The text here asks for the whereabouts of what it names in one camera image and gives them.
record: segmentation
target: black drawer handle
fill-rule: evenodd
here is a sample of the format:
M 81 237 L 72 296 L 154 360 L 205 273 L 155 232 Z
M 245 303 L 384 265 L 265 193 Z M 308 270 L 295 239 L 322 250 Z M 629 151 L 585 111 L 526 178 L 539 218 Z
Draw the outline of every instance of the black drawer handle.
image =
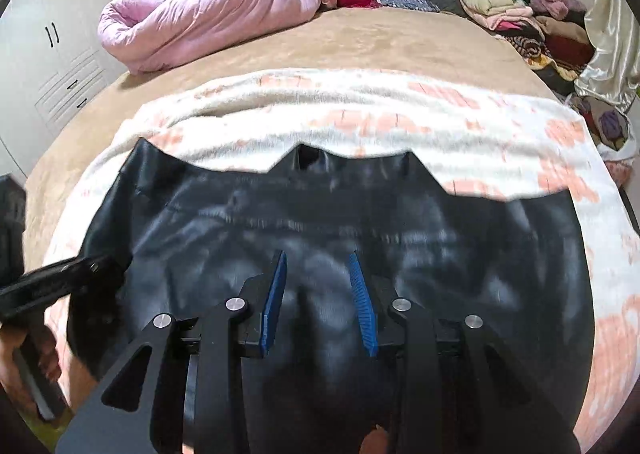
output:
M 56 25 L 52 23 L 51 26 L 53 27 L 53 31 L 56 33 L 56 39 L 58 40 L 58 42 L 60 42 L 60 38 L 58 37 L 58 29 L 56 28 Z
M 51 44 L 51 47 L 53 48 L 53 39 L 51 39 L 51 32 L 49 31 L 49 27 L 44 27 L 45 30 L 47 30 L 47 35 L 49 36 L 49 43 Z

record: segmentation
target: white drawer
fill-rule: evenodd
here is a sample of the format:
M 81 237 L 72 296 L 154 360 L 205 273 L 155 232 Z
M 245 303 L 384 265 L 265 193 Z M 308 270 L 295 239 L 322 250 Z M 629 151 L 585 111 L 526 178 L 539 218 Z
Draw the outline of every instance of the white drawer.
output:
M 78 94 L 78 91 L 91 82 L 98 73 L 100 73 L 100 64 L 95 56 L 91 56 L 53 86 L 43 98 L 36 102 L 36 109 L 45 122 L 52 120 L 69 99 Z
M 55 134 L 60 133 L 63 127 L 78 114 L 100 91 L 108 86 L 102 73 L 91 79 L 76 95 L 60 108 L 47 124 Z

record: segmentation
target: cream curtain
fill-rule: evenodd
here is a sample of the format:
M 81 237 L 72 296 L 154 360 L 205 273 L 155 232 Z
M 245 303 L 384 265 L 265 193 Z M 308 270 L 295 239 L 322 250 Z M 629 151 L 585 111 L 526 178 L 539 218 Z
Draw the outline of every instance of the cream curtain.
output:
M 595 0 L 584 23 L 596 52 L 575 90 L 626 110 L 640 86 L 638 21 L 626 0 Z

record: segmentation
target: black shiny fabric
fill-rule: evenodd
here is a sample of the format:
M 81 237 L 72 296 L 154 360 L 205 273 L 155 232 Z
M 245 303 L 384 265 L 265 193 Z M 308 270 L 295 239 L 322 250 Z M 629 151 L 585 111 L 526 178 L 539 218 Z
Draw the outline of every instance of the black shiny fabric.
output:
M 268 174 L 219 173 L 139 141 L 81 251 L 131 254 L 126 282 L 91 308 L 72 300 L 71 346 L 99 378 L 156 314 L 201 315 L 276 249 L 288 261 L 276 341 L 243 361 L 254 454 L 353 454 L 388 423 L 394 379 L 362 347 L 355 249 L 436 316 L 480 315 L 577 420 L 594 320 L 571 196 L 449 195 L 412 153 L 356 160 L 300 145 Z

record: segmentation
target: silver screw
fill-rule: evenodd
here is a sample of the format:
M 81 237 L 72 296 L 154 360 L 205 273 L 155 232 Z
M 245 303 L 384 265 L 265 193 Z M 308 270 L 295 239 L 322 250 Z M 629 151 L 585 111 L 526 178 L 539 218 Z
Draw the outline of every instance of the silver screw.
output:
M 478 315 L 467 315 L 465 317 L 465 324 L 471 329 L 478 329 L 482 327 L 482 319 Z
M 398 311 L 408 311 L 411 309 L 411 301 L 407 299 L 396 299 L 391 304 Z
M 230 311 L 238 311 L 239 309 L 242 309 L 245 304 L 246 303 L 244 299 L 240 299 L 240 297 L 232 297 L 231 299 L 226 301 L 225 306 L 226 309 Z
M 154 318 L 154 326 L 156 328 L 166 328 L 171 324 L 171 315 L 161 313 Z

